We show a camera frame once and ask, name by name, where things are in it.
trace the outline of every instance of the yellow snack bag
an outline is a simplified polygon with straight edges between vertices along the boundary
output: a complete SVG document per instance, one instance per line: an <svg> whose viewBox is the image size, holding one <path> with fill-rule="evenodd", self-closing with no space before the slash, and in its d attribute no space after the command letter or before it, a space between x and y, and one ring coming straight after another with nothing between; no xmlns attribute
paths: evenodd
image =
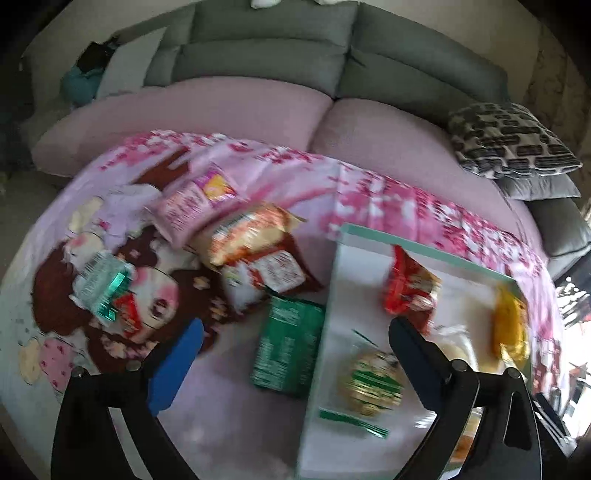
<svg viewBox="0 0 591 480"><path fill-rule="evenodd" d="M503 360L501 345L519 366L530 356L527 308L506 286L499 287L492 315L492 353Z"/></svg>

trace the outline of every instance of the pink snack bag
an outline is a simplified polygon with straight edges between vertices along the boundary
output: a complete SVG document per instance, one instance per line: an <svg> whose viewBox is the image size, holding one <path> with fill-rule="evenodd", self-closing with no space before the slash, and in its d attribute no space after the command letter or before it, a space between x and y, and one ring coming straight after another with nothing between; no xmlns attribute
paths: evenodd
<svg viewBox="0 0 591 480"><path fill-rule="evenodd" d="M197 230L229 213L241 201L233 182L212 164L203 175L187 180L148 211L162 236L174 248L182 248Z"/></svg>

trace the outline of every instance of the black and white patterned pillow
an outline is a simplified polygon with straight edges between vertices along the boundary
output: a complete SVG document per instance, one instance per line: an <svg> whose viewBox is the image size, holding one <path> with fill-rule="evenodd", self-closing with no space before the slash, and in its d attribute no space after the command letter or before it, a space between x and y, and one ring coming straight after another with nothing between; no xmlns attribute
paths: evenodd
<svg viewBox="0 0 591 480"><path fill-rule="evenodd" d="M524 106L475 103L450 115L448 130L460 165L486 177L568 173L582 163Z"/></svg>

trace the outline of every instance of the wall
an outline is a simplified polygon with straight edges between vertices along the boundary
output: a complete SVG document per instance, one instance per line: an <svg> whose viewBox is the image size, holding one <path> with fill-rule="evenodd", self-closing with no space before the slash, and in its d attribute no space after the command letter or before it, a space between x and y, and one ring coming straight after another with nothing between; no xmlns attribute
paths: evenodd
<svg viewBox="0 0 591 480"><path fill-rule="evenodd" d="M37 106L58 95L61 76L91 41L192 0L73 0L31 43ZM520 102L538 52L538 21L518 0L369 0L453 38L503 67Z"/></svg>

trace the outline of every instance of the red snack bag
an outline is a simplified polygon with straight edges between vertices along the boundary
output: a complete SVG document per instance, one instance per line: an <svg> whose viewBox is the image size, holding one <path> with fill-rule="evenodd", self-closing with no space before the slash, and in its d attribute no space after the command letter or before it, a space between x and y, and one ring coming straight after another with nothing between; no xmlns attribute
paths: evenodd
<svg viewBox="0 0 591 480"><path fill-rule="evenodd" d="M127 292L113 300L113 307L117 309L117 319L121 323L124 337L131 338L144 328L133 293Z"/></svg>
<svg viewBox="0 0 591 480"><path fill-rule="evenodd" d="M404 315L420 333L428 335L441 280L400 245L394 245L392 250L394 263L384 288L384 308L390 315Z"/></svg>
<svg viewBox="0 0 591 480"><path fill-rule="evenodd" d="M228 262L220 273L223 288L237 314L248 313L252 306L265 300L265 286L285 295L322 289L289 233L273 247Z"/></svg>

